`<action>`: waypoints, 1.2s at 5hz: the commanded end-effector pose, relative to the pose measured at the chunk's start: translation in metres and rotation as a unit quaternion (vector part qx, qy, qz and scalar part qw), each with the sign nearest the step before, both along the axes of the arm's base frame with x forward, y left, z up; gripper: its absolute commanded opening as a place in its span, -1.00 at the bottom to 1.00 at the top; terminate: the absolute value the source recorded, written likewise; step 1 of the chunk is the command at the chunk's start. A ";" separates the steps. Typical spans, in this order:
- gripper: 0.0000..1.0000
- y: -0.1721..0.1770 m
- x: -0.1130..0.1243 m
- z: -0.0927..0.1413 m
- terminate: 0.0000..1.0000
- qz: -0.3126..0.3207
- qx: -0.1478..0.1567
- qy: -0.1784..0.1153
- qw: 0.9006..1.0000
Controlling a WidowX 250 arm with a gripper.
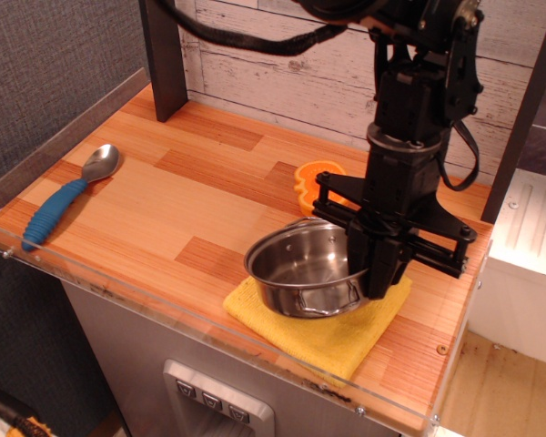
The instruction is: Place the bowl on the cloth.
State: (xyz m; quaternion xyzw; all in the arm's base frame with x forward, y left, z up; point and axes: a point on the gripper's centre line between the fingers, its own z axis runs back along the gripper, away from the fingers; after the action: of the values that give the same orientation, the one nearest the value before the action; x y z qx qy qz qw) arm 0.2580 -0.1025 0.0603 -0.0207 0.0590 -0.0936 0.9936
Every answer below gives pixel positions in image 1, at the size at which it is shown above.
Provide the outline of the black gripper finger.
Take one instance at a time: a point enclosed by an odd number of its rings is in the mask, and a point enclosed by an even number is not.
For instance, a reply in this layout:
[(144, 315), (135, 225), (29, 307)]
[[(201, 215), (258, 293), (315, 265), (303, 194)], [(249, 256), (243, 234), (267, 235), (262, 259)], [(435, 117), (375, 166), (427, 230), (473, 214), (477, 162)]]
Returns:
[(347, 228), (347, 252), (349, 273), (356, 274), (371, 269), (378, 238), (370, 233), (357, 220), (352, 220)]
[(404, 242), (374, 239), (369, 249), (369, 299), (383, 299), (389, 287), (399, 283), (411, 259), (412, 250)]

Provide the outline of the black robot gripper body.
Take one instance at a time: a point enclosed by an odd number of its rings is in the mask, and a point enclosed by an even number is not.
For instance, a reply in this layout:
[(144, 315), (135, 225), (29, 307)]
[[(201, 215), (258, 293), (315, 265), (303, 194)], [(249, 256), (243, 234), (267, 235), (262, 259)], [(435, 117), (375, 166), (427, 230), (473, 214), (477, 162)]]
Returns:
[(402, 141), (368, 128), (370, 152), (362, 178), (322, 172), (315, 215), (345, 229), (357, 220), (378, 239), (392, 238), (412, 250), (412, 259), (452, 277), (467, 267), (467, 248), (477, 238), (467, 224), (445, 210), (437, 199), (444, 184), (454, 191), (468, 188), (471, 172), (454, 185), (444, 163), (450, 129), (419, 141)]

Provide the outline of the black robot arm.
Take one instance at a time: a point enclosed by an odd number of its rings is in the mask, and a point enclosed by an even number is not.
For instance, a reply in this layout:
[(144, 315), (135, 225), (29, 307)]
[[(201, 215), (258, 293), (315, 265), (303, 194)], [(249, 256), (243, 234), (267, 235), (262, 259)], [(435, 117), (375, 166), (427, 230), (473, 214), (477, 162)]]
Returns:
[(367, 27), (375, 45), (377, 108), (367, 130), (363, 178), (320, 173), (315, 214), (346, 231), (349, 272), (365, 272), (366, 297), (384, 297), (412, 260), (458, 277), (476, 232), (445, 210), (439, 185), (452, 132), (482, 92), (476, 46), (483, 15), (475, 1), (306, 1), (336, 25)]

